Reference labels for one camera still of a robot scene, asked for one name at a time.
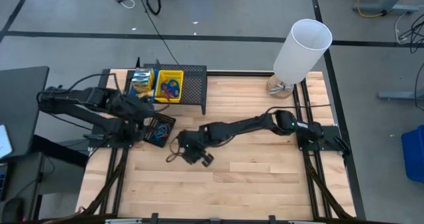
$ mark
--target concrete floor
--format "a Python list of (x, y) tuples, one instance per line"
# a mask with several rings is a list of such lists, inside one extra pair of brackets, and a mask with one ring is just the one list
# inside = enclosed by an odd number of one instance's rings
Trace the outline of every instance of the concrete floor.
[[(323, 21), (334, 39), (394, 42), (393, 27), (398, 16), (359, 17), (350, 9), (355, 1), (318, 0)], [(48, 85), (66, 87), (103, 68), (131, 68), (138, 56), (142, 63), (155, 59), (174, 63), (161, 40), (113, 38), (114, 34), (155, 34), (140, 0), (135, 2), (134, 9), (125, 9), (114, 0), (26, 0), (9, 28), (21, 33), (6, 33), (0, 43), (0, 70), (49, 66)], [(0, 27), (6, 25), (18, 3), (0, 0)], [(420, 5), (424, 0), (408, 3)], [(181, 35), (181, 40), (167, 41), (178, 62), (207, 65), (210, 70), (271, 70), (282, 44), (278, 39), (270, 40), (287, 36), (299, 19), (315, 18), (312, 0), (162, 0), (162, 5), (162, 12), (153, 20), (161, 34)], [(421, 13), (405, 17), (399, 29), (407, 29)], [(92, 38), (87, 33), (110, 38)], [(195, 40), (190, 37), (195, 33), (213, 37)], [(229, 36), (262, 37), (265, 42), (253, 38), (222, 41)], [(380, 101), (376, 92), (412, 90), (424, 62), (422, 51), (410, 54), (407, 48), (332, 46), (330, 52), (366, 218), (420, 223), (424, 184), (406, 178), (400, 136), (421, 125), (424, 113), (411, 102)], [(314, 70), (323, 71), (329, 85), (324, 59)], [(96, 85), (97, 81), (86, 81), (81, 87)], [(41, 114), (36, 133), (62, 142), (80, 139), (85, 130)], [(84, 144), (75, 147), (84, 148)], [(65, 186), (68, 193), (45, 198), (41, 217), (72, 213), (72, 203), (78, 196), (83, 170), (55, 163), (57, 171), (43, 184), (43, 193), (57, 192), (54, 187), (58, 185)], [(59, 182), (65, 173), (72, 174), (72, 182)], [(54, 212), (48, 211), (53, 206)]]

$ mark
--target white lampshade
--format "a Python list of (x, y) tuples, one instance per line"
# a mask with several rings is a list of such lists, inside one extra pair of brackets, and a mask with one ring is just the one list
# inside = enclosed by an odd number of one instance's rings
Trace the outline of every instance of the white lampshade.
[(274, 62), (274, 73), (285, 84), (301, 82), (330, 47), (333, 36), (323, 23), (312, 19), (296, 22)]

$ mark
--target wooden table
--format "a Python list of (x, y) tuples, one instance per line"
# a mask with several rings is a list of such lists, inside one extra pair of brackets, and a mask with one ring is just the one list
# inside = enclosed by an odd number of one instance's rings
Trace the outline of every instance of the wooden table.
[[(124, 87), (127, 70), (111, 72), (117, 73), (119, 87)], [(183, 129), (251, 118), (272, 106), (293, 106), (293, 97), (274, 99), (265, 92), (267, 79), (209, 76), (206, 115), (201, 114), (199, 106), (191, 105), (171, 105), (163, 112), (177, 119), (169, 140)], [(307, 86), (311, 105), (329, 103), (321, 72), (310, 72)], [(107, 87), (115, 88), (112, 77)], [(314, 107), (312, 111), (315, 121), (333, 125), (330, 107)], [(208, 149), (215, 157), (208, 168), (200, 162), (189, 165), (182, 158), (167, 163), (168, 144), (158, 148), (140, 142), (129, 152), (119, 216), (150, 217), (159, 213), (160, 218), (268, 219), (275, 215), (280, 220), (312, 220), (303, 156), (296, 142), (295, 135), (280, 137), (265, 130), (239, 135), (228, 145)], [(91, 157), (78, 206), (87, 207), (104, 185), (110, 153), (109, 148), (102, 148)], [(342, 156), (335, 151), (321, 152), (321, 156), (327, 187), (355, 216)], [(324, 216), (321, 194), (315, 189)], [(114, 194), (112, 189), (108, 211)]]

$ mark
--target blue bin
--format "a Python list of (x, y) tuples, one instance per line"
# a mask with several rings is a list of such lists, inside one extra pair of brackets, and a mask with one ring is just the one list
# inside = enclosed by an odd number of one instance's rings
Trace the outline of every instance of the blue bin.
[(424, 182), (424, 125), (402, 135), (403, 159), (410, 180)]

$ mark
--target yellow plastic bin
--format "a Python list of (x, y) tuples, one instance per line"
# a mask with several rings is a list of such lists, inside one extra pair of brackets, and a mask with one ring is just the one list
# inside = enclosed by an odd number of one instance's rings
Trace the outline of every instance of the yellow plastic bin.
[(180, 87), (180, 93), (177, 98), (170, 98), (170, 103), (179, 103), (181, 101), (181, 94), (183, 93), (183, 80), (184, 72), (183, 71), (173, 71), (173, 70), (160, 70), (158, 74), (158, 79), (156, 81), (156, 89), (154, 91), (154, 98), (157, 101), (167, 103), (168, 99), (167, 94), (160, 89), (160, 84), (167, 82), (170, 79), (175, 79), (178, 82)]

